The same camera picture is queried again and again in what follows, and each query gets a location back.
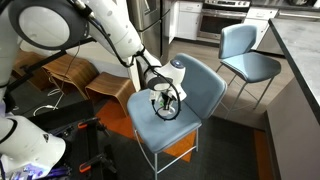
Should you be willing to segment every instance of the wooden floor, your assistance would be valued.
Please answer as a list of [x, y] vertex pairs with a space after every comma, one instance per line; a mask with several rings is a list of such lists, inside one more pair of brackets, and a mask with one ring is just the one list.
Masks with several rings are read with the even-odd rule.
[[[182, 40], [174, 40], [170, 44], [169, 49], [169, 59], [173, 59], [177, 53], [186, 53], [193, 56], [200, 61], [207, 64], [213, 70], [216, 70], [220, 65], [218, 59], [219, 48], [215, 45], [202, 45], [199, 43], [186, 42]], [[284, 88], [284, 86], [292, 79], [294, 76], [286, 59], [279, 57], [274, 57], [281, 63], [282, 70], [281, 73], [274, 79], [270, 85], [268, 91], [266, 92], [264, 98], [262, 99], [260, 105], [254, 110], [253, 105], [246, 108], [233, 111], [228, 116], [228, 120], [243, 124], [256, 129], [264, 130], [264, 112], [266, 111], [266, 106], [272, 101], [272, 99]], [[218, 73], [227, 83], [233, 77], [233, 73], [222, 67]], [[236, 78], [237, 82], [243, 83], [239, 78]], [[247, 85], [246, 89], [254, 94], [256, 97], [260, 97], [260, 93], [266, 87], [267, 82], [261, 82], [256, 84]], [[228, 87], [228, 91], [222, 102], [230, 107], [232, 102], [235, 100], [240, 87], [236, 83], [232, 83]], [[255, 99], [252, 98], [248, 93], [243, 92], [240, 96], [240, 100], [237, 103], [237, 107], [243, 107], [252, 103], [255, 103]], [[226, 115], [226, 109], [220, 105], [215, 111], [214, 115], [217, 117], [224, 118]]]

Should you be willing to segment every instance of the metal chair leg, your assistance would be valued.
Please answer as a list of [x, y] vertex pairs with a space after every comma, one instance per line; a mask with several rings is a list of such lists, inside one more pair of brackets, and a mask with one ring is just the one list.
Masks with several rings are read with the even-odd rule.
[[140, 141], [139, 141], [139, 137], [138, 137], [138, 133], [137, 133], [137, 130], [136, 130], [136, 129], [134, 129], [134, 135], [135, 135], [135, 137], [136, 137], [136, 140], [137, 140], [137, 142], [138, 142], [138, 144], [139, 144], [139, 147], [140, 147], [140, 149], [141, 149], [141, 151], [142, 151], [142, 154], [143, 154], [144, 158], [147, 160], [147, 162], [148, 162], [148, 164], [150, 165], [150, 167], [154, 170], [155, 167], [153, 167], [153, 165], [151, 164], [149, 158], [147, 157], [147, 154], [144, 152], [144, 150], [143, 150], [143, 148], [142, 148], [142, 145], [141, 145], [141, 143], [140, 143]]
[[154, 179], [158, 180], [158, 154], [154, 153]]
[[230, 84], [233, 82], [233, 80], [234, 80], [236, 77], [237, 77], [237, 75], [235, 74], [235, 75], [233, 76], [233, 78], [231, 79], [231, 81], [229, 82], [228, 86], [230, 86]]
[[244, 87], [245, 87], [247, 84], [248, 84], [248, 83], [245, 83], [245, 84], [243, 84], [243, 86], [241, 87], [241, 90], [240, 90], [240, 92], [238, 93], [236, 100], [233, 102], [231, 108], [230, 108], [229, 111], [227, 112], [227, 114], [226, 114], [226, 116], [224, 117], [224, 119], [227, 119], [227, 118], [228, 118], [230, 112], [233, 110], [234, 105], [238, 102], [239, 97], [240, 97], [240, 95], [241, 95]]
[[199, 128], [196, 130], [196, 152], [199, 150]]
[[261, 94], [261, 96], [260, 96], [260, 98], [259, 98], [259, 100], [258, 100], [257, 104], [254, 106], [254, 108], [253, 108], [253, 109], [256, 109], [256, 108], [258, 107], [258, 105], [259, 105], [259, 103], [260, 103], [261, 99], [263, 98], [264, 94], [267, 92], [267, 90], [268, 90], [268, 88], [269, 88], [269, 86], [270, 86], [271, 82], [273, 81], [273, 79], [274, 79], [274, 77], [270, 79], [270, 81], [269, 81], [269, 83], [268, 83], [267, 87], [264, 89], [264, 91], [263, 91], [263, 93]]
[[220, 70], [221, 67], [222, 67], [222, 64], [220, 64], [220, 66], [219, 66], [218, 69], [216, 70], [216, 73], [218, 73], [218, 71]]
[[133, 132], [133, 134], [134, 134], [134, 136], [133, 136], [133, 138], [135, 139], [135, 140], [139, 140], [138, 138], [137, 138], [137, 133], [136, 133], [136, 128], [133, 126], [133, 124], [132, 124], [132, 132]]

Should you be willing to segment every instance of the drawer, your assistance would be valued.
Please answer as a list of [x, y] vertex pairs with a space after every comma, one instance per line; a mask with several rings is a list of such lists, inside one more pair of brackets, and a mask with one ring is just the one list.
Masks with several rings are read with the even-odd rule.
[[201, 9], [202, 9], [202, 2], [180, 1], [180, 6], [179, 6], [180, 11], [200, 13]]
[[268, 20], [274, 18], [277, 13], [278, 9], [251, 7], [247, 13], [247, 18]]

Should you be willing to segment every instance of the black cable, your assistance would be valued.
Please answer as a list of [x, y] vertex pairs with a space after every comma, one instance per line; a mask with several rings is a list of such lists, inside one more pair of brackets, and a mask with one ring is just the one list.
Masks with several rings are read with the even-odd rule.
[[[89, 21], [89, 23], [91, 23], [91, 24], [104, 36], [104, 38], [108, 41], [108, 43], [109, 43], [111, 49], [113, 50], [114, 54], [116, 55], [118, 61], [119, 61], [124, 67], [126, 67], [126, 68], [131, 67], [131, 66], [133, 65], [134, 58], [131, 59], [131, 62], [130, 62], [129, 65], [128, 65], [125, 61], [122, 60], [122, 58], [121, 58], [120, 55], [118, 54], [117, 49], [114, 47], [114, 44], [113, 44], [112, 40], [111, 40], [110, 37], [109, 37], [110, 34], [107, 34], [107, 32], [105, 31], [103, 25], [102, 25], [97, 19], [95, 19], [95, 18], [92, 19], [92, 18], [89, 17], [89, 14], [92, 12], [92, 10], [90, 9], [90, 7], [88, 7], [88, 6], [86, 5], [86, 8], [85, 8], [85, 9], [80, 10], [79, 8], [77, 8], [77, 7], [75, 6], [75, 4], [74, 4], [74, 2], [73, 2], [72, 0], [67, 0], [67, 1], [68, 1], [73, 7], [75, 7], [75, 9], [79, 12], [79, 14], [80, 14], [82, 17], [86, 18], [86, 19]], [[161, 116], [157, 111], [155, 111], [156, 114], [157, 114], [161, 119], [163, 119], [163, 120], [173, 120], [173, 119], [175, 119], [175, 118], [179, 115], [179, 113], [180, 113], [180, 111], [181, 111], [181, 102], [180, 102], [179, 92], [178, 92], [178, 90], [176, 89], [176, 87], [175, 87], [167, 78], [165, 78], [162, 74], [160, 74], [160, 73], [158, 73], [157, 71], [154, 70], [155, 67], [154, 67], [154, 66], [151, 66], [151, 64], [149, 63], [149, 61], [143, 56], [143, 51], [144, 51], [144, 49], [143, 49], [141, 52], [137, 52], [136, 55], [134, 55], [134, 56], [135, 56], [135, 57], [136, 57], [136, 56], [141, 56], [141, 57], [143, 58], [143, 60], [148, 64], [148, 69], [147, 69], [147, 70], [151, 70], [151, 71], [153, 72], [153, 74], [155, 74], [155, 75], [163, 78], [163, 79], [170, 85], [170, 87], [172, 87], [172, 88], [174, 89], [174, 91], [175, 91], [175, 93], [176, 93], [176, 95], [177, 95], [177, 100], [178, 100], [178, 112], [176, 113], [175, 116], [173, 116], [172, 118], [165, 118], [165, 117]]]
[[176, 87], [172, 84], [172, 82], [170, 82], [166, 77], [164, 77], [162, 74], [160, 74], [160, 73], [158, 73], [156, 70], [154, 70], [154, 68], [151, 66], [150, 62], [146, 59], [146, 57], [144, 57], [143, 55], [142, 55], [141, 57], [142, 57], [142, 59], [148, 64], [148, 66], [151, 67], [150, 70], [152, 71], [152, 73], [155, 74], [155, 75], [157, 75], [157, 76], [160, 76], [161, 78], [163, 78], [163, 79], [170, 85], [170, 87], [172, 87], [173, 90], [175, 91], [175, 93], [176, 93], [176, 95], [177, 95], [177, 101], [178, 101], [178, 111], [177, 111], [177, 113], [176, 113], [173, 117], [171, 117], [171, 118], [165, 118], [165, 117], [161, 116], [161, 115], [158, 113], [159, 109], [156, 110], [155, 107], [154, 107], [154, 102], [152, 102], [153, 109], [154, 109], [154, 111], [155, 111], [155, 113], [156, 113], [156, 115], [157, 115], [158, 117], [160, 117], [161, 119], [166, 120], [166, 121], [174, 120], [176, 117], [178, 117], [178, 115], [180, 114], [180, 111], [181, 111], [181, 101], [180, 101], [180, 95], [179, 95], [178, 90], [177, 90]]
[[128, 65], [125, 61], [123, 61], [117, 51], [117, 49], [114, 47], [114, 44], [112, 42], [112, 40], [110, 39], [110, 35], [106, 33], [106, 31], [104, 30], [103, 26], [101, 25], [101, 23], [98, 20], [92, 20], [92, 19], [88, 19], [88, 21], [95, 27], [98, 29], [98, 31], [104, 36], [104, 38], [108, 41], [111, 49], [113, 50], [114, 54], [116, 55], [118, 61], [122, 64], [122, 66], [129, 68], [133, 65], [133, 60], [131, 60], [131, 63]]
[[6, 179], [6, 173], [4, 172], [3, 164], [2, 164], [1, 160], [0, 160], [0, 171], [1, 171], [1, 178], [5, 180]]
[[68, 74], [68, 72], [69, 72], [69, 70], [70, 70], [71, 64], [73, 63], [74, 59], [77, 57], [79, 51], [80, 51], [80, 41], [79, 41], [79, 45], [78, 45], [77, 52], [76, 52], [76, 54], [73, 56], [73, 58], [71, 59], [69, 65], [68, 65], [68, 68], [67, 68], [67, 70], [66, 70], [66, 72], [65, 72], [65, 74], [64, 74], [64, 76], [63, 76], [62, 83], [61, 83], [61, 88], [60, 88], [61, 91], [62, 91], [62, 88], [63, 88], [63, 86], [64, 86], [65, 80], [67, 79], [67, 74]]
[[0, 0], [0, 15], [12, 0]]

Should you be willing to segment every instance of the dark floor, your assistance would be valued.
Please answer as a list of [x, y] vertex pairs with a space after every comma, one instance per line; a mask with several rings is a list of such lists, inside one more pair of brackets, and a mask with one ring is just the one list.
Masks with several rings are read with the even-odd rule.
[[[31, 117], [34, 110], [44, 105], [55, 105], [60, 94], [48, 97], [50, 91], [39, 92], [28, 83], [12, 92], [18, 110], [14, 114]], [[79, 93], [64, 96], [58, 107], [66, 107], [82, 101]], [[106, 100], [95, 105], [95, 112]], [[50, 111], [42, 109], [37, 114]], [[160, 173], [160, 180], [250, 180], [259, 179], [253, 129], [233, 122], [211, 117], [200, 128], [199, 152], [193, 152], [190, 163], [179, 160]], [[145, 161], [137, 142], [111, 132], [105, 139], [111, 144], [120, 180], [153, 179], [152, 169]], [[160, 166], [173, 159], [170, 155], [159, 155]]]

